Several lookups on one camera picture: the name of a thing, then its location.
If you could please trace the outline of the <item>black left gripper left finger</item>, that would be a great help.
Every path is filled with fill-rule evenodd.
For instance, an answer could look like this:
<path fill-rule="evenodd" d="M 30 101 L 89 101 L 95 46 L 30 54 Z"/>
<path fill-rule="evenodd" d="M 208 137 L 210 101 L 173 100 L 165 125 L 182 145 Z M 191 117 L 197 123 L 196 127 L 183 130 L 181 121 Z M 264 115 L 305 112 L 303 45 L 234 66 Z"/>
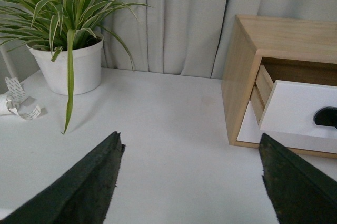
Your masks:
<path fill-rule="evenodd" d="M 1 223 L 103 223 L 124 151 L 120 134 L 113 132 Z"/>

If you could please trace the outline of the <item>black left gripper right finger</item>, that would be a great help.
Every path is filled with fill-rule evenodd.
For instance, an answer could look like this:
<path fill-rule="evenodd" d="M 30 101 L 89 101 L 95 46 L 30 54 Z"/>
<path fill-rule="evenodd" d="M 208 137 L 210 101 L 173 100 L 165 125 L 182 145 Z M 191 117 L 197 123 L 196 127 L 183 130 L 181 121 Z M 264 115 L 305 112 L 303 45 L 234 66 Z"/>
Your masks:
<path fill-rule="evenodd" d="M 336 223 L 336 181 L 263 134 L 263 182 L 279 223 Z"/>

